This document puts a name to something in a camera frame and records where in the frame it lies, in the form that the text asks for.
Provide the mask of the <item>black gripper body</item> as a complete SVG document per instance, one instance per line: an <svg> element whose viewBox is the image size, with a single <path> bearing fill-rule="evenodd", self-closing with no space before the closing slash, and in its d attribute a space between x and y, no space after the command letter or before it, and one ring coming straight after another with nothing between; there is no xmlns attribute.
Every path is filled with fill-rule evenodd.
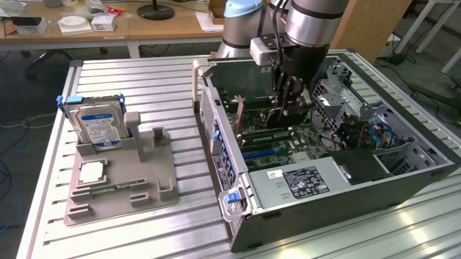
<svg viewBox="0 0 461 259"><path fill-rule="evenodd" d="M329 47L330 44L321 47L297 45L284 48L282 72L304 81L312 81L324 63Z"/></svg>

